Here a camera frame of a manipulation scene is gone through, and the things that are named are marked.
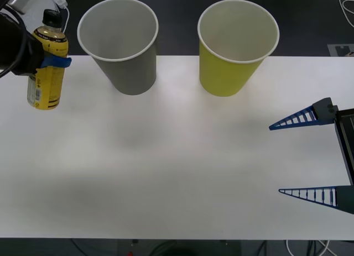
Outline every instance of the plastic bottle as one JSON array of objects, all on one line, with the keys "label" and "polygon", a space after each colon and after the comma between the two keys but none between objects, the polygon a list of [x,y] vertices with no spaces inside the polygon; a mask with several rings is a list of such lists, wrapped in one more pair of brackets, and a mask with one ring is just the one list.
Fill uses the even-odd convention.
[{"label": "plastic bottle", "polygon": [[[43,49],[53,55],[66,57],[69,43],[61,32],[61,15],[54,10],[46,9],[43,15],[44,26],[37,28],[33,36],[42,42]],[[65,68],[48,66],[37,69],[36,74],[29,76],[27,101],[37,109],[53,109],[60,101]]]}]

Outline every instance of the black bottle cap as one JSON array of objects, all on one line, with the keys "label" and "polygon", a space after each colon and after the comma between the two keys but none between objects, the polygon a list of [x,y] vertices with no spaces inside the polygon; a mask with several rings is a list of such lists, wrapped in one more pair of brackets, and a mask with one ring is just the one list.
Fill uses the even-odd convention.
[{"label": "black bottle cap", "polygon": [[61,14],[55,10],[46,9],[44,10],[42,22],[53,28],[61,28]]}]

